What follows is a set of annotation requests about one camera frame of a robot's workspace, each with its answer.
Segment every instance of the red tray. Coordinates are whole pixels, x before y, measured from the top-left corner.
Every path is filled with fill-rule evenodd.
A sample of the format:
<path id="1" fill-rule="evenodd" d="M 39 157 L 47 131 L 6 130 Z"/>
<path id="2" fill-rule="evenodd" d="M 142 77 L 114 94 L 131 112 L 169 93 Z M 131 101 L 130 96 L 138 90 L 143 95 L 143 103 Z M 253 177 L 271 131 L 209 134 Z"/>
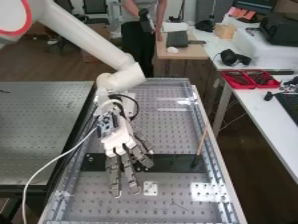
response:
<path id="1" fill-rule="evenodd" d="M 260 75 L 251 75 L 251 72 L 260 73 Z M 257 88 L 260 88 L 260 89 L 280 88 L 281 83 L 273 78 L 273 76 L 267 71 L 247 70 L 245 73 L 251 77 L 251 79 L 255 81 Z M 257 78 L 260 78 L 260 76 L 261 76 L 263 78 L 265 78 L 268 80 L 268 82 L 265 84 L 257 83 L 256 76 L 259 76 Z"/>
<path id="2" fill-rule="evenodd" d="M 255 89 L 256 83 L 245 72 L 239 70 L 225 70 L 221 75 L 235 89 Z"/>

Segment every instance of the white cable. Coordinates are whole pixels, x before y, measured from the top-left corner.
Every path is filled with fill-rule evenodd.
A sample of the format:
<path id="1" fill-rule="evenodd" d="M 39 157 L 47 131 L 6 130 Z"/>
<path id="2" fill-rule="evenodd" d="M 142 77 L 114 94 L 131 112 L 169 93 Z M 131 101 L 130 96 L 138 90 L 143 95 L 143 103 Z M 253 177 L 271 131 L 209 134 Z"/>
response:
<path id="1" fill-rule="evenodd" d="M 227 108 L 227 110 L 229 110 L 236 104 L 239 104 L 240 103 L 240 101 L 235 101 L 235 102 L 232 102 L 231 103 L 231 105 L 228 106 L 228 108 Z"/>
<path id="2" fill-rule="evenodd" d="M 76 146 L 70 149 L 66 153 L 63 153 L 60 156 L 58 156 L 55 159 L 52 159 L 38 171 L 36 173 L 31 176 L 26 187 L 24 187 L 24 191 L 23 191 L 23 201 L 22 201 L 22 211 L 23 211 L 23 222 L 24 224 L 27 224 L 27 215 L 26 215 L 26 197 L 27 197 L 27 189 L 30 187 L 31 181 L 35 179 L 35 177 L 39 175 L 39 173 L 54 163 L 56 162 L 60 158 L 63 158 L 66 155 L 68 155 L 71 152 L 74 152 L 78 147 L 80 147 L 80 145 L 86 142 L 86 140 L 91 137 L 91 135 L 94 134 L 94 132 L 96 131 L 98 128 L 94 128 L 91 130 L 91 132 L 88 133 L 88 135 L 84 137 L 84 139 L 76 144 Z"/>
<path id="3" fill-rule="evenodd" d="M 237 117 L 233 121 L 231 121 L 225 126 L 224 126 L 224 128 L 223 129 L 225 129 L 235 121 L 237 121 L 239 119 L 241 119 L 244 116 L 247 115 L 247 113 L 244 113 L 240 117 Z"/>

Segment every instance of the cardboard box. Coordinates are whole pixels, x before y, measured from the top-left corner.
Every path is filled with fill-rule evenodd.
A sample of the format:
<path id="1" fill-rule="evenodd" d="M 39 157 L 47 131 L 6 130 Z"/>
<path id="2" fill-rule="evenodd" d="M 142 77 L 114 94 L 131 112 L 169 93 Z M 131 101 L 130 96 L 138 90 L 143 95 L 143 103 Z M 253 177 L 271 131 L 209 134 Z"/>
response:
<path id="1" fill-rule="evenodd" d="M 87 24 L 107 40 L 110 40 L 110 32 L 106 24 Z M 100 61 L 92 54 L 82 49 L 83 60 L 86 62 Z"/>
<path id="2" fill-rule="evenodd" d="M 233 39 L 236 29 L 237 28 L 236 28 L 235 25 L 224 25 L 224 24 L 217 23 L 216 24 L 216 29 L 215 29 L 215 34 L 221 39 Z"/>

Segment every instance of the black pants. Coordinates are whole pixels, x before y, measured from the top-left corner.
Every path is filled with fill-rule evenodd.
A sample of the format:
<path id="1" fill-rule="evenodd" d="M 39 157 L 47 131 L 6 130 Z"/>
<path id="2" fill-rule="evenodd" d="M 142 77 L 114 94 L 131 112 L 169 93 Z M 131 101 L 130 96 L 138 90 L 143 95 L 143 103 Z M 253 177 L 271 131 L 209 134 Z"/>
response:
<path id="1" fill-rule="evenodd" d="M 140 63 L 146 76 L 154 77 L 152 58 L 156 48 L 156 35 L 143 32 L 140 22 L 124 23 L 122 33 L 124 51 L 132 54 L 135 60 Z"/>

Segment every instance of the person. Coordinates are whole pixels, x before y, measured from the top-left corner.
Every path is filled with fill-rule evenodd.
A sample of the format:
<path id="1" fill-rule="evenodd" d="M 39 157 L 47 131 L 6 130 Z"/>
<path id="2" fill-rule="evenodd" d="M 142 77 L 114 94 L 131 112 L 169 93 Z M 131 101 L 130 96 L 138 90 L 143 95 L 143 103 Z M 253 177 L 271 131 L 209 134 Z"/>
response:
<path id="1" fill-rule="evenodd" d="M 154 77 L 152 59 L 155 56 L 156 41 L 163 41 L 161 26 L 168 0 L 123 0 L 122 34 L 124 51 L 132 54 L 140 63 L 147 77 Z M 144 32 L 142 28 L 139 11 L 148 9 L 156 24 L 154 33 Z"/>

